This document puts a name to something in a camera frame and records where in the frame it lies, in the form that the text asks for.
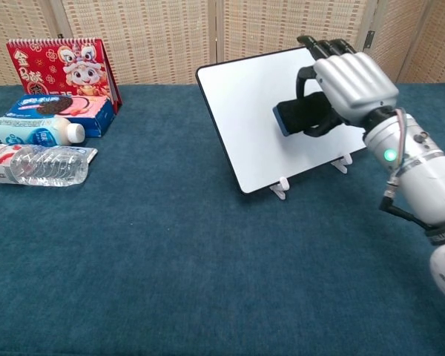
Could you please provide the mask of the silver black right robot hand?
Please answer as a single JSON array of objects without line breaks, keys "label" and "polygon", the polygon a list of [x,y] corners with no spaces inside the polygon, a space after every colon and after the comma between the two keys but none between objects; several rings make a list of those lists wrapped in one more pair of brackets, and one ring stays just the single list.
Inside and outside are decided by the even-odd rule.
[{"label": "silver black right robot hand", "polygon": [[297,99],[314,110],[304,134],[320,137],[341,124],[369,133],[394,115],[399,91],[370,56],[344,39],[317,41],[304,35],[297,41],[315,60],[296,78]]}]

